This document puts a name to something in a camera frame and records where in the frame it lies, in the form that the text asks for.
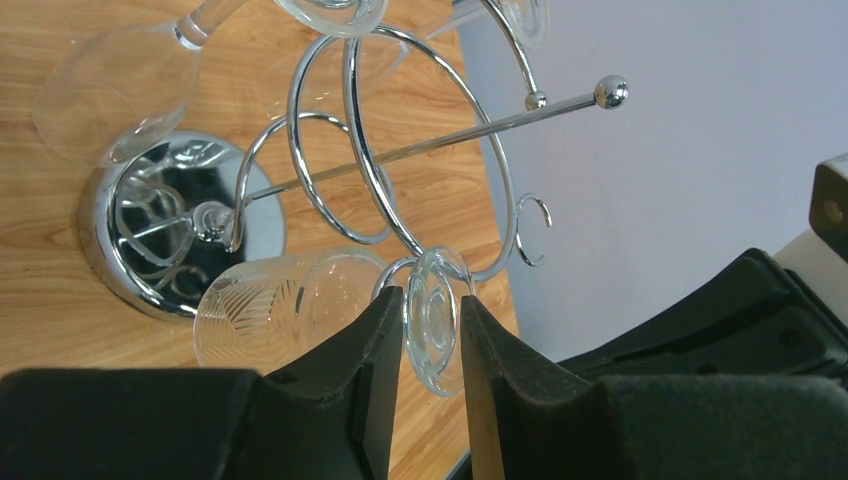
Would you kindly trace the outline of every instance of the wood grain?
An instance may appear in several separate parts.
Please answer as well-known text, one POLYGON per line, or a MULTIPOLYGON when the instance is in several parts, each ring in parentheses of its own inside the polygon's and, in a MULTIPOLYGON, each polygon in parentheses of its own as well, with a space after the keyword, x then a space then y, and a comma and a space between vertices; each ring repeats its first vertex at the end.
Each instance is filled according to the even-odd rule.
MULTIPOLYGON (((50 70, 83 39, 114 25, 161 22, 199 0, 0 0, 0 373, 29 366, 196 366, 191 328, 145 317, 112 295, 89 267, 77 237, 76 206, 90 174, 49 152, 30 106, 50 70)), ((386 21, 405 28, 449 12, 447 0, 391 0, 386 21)), ((246 148, 267 124, 256 79, 280 58, 302 51, 316 34, 270 0, 251 0, 210 40, 201 86, 181 128, 206 131, 246 148)), ((461 66, 454 33, 434 41, 461 66)), ((287 85, 281 85, 281 95, 287 85)), ((365 101, 376 151, 471 126, 470 107, 453 84, 412 55, 365 101)), ((352 161, 342 134, 305 128, 313 171, 352 161)), ((294 178, 283 136, 260 163, 276 181, 294 178)), ((446 244, 472 267, 485 267, 499 234, 477 144, 467 143, 392 164, 401 213, 426 245, 446 244)), ((358 175, 323 182, 330 206, 358 229, 382 222, 358 175)), ((341 245, 301 192, 282 196, 288 250, 341 245)), ((405 255, 394 238, 376 251, 405 255)), ((506 275, 482 285, 484 303, 515 331, 506 275)), ((429 394, 403 359, 391 478, 443 478, 468 447, 462 396, 429 394)))

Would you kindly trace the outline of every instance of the white wall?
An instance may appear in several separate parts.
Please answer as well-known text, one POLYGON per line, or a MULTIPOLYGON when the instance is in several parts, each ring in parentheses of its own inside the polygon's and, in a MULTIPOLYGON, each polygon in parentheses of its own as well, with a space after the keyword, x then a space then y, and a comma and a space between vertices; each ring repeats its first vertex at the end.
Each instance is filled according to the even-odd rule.
MULTIPOLYGON (((522 239, 548 261, 509 267, 521 336, 561 359, 659 313, 746 248, 775 252, 804 230, 815 164, 848 151, 848 1, 551 4, 550 40, 531 54, 549 98, 610 73, 631 86, 619 110, 502 136, 518 193, 539 193, 555 222, 545 230, 528 209, 522 239)), ((460 34, 490 115, 521 111, 494 23, 460 34)))

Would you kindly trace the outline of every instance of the metal hook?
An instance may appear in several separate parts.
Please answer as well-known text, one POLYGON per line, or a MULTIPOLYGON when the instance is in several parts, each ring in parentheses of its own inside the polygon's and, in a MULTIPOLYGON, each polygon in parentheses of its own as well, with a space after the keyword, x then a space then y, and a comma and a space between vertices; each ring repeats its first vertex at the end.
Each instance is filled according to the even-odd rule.
POLYGON ((524 260, 524 263, 530 265, 531 267, 538 267, 545 263, 545 256, 540 255, 539 258, 533 260, 527 256, 527 252, 524 251, 524 245, 521 244, 521 211, 524 208, 524 204, 529 200, 536 202, 536 205, 542 210, 542 215, 545 217, 545 226, 551 228, 553 225, 553 220, 551 219, 551 212, 548 210, 548 206, 545 205, 545 201, 541 199, 535 193, 525 193, 518 199, 516 206, 518 209, 516 210, 516 222, 518 223, 518 230, 515 232, 515 246, 518 248, 518 254, 521 255, 521 259, 524 260))

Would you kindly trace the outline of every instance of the wood surface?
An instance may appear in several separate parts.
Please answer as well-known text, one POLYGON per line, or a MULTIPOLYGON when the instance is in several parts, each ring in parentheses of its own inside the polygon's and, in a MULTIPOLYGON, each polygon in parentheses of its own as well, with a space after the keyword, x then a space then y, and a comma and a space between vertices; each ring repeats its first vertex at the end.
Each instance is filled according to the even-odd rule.
MULTIPOLYGON (((85 38, 113 26, 162 22, 200 0, 0 0, 0 374, 31 366, 196 366, 191 327, 153 320, 116 298, 82 253, 76 208, 89 167, 48 151, 31 120, 40 85, 85 38)), ((448 14, 447 0, 391 0, 386 22, 411 28, 448 14)), ((201 86, 180 128, 242 148, 267 124, 257 78, 281 58, 296 61, 316 37, 271 0, 249 0, 205 49, 201 86)), ((434 45, 462 66, 454 32, 434 45)), ((285 95, 288 85, 280 85, 285 95)), ((459 90, 413 55, 365 101, 377 152, 473 125, 459 90)), ((328 126, 305 129, 315 171, 351 162, 349 144, 328 126)), ((275 181, 294 178, 283 136, 260 163, 275 181)), ((479 146, 445 148, 392 164, 399 208, 426 245, 450 245, 472 267, 491 262, 499 234, 479 146)), ((343 220, 369 232, 382 222, 358 174, 320 185, 343 220)), ((288 251, 342 245, 300 192, 281 196, 288 251)), ((376 247, 387 260, 406 252, 394 238, 376 247)), ((516 330, 506 274, 479 288, 483 302, 516 330)), ((464 398, 438 398, 403 358, 391 478, 444 478, 468 448, 464 398)))

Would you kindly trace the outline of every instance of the wine glass stem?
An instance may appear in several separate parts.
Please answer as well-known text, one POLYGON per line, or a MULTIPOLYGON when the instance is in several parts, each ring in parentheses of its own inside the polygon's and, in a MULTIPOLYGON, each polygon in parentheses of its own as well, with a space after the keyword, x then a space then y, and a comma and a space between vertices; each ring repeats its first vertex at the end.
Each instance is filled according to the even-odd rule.
POLYGON ((224 20, 245 3, 247 0, 206 0, 177 20, 177 31, 192 45, 201 48, 224 20))
POLYGON ((477 20, 485 16, 486 13, 486 9, 483 8, 480 0, 460 0, 454 4, 453 13, 435 22, 422 25, 413 30, 412 33, 418 38, 431 40, 448 30, 459 28, 472 20, 477 20))

